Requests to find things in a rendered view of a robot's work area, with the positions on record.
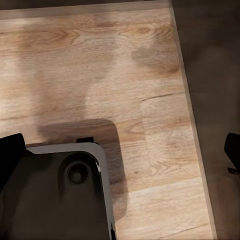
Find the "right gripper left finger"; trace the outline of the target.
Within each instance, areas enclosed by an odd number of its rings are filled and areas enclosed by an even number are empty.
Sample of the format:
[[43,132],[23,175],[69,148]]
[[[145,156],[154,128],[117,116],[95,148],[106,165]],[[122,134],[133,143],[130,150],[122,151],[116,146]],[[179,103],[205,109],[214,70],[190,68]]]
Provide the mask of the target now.
[[0,193],[26,152],[22,133],[0,138]]

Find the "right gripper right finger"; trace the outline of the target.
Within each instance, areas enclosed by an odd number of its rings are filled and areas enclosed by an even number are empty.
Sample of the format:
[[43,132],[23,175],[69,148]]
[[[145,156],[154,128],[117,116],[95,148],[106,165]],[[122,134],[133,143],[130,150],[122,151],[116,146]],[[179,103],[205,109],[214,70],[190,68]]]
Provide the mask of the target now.
[[228,133],[224,151],[238,170],[237,172],[240,173],[240,135],[235,133]]

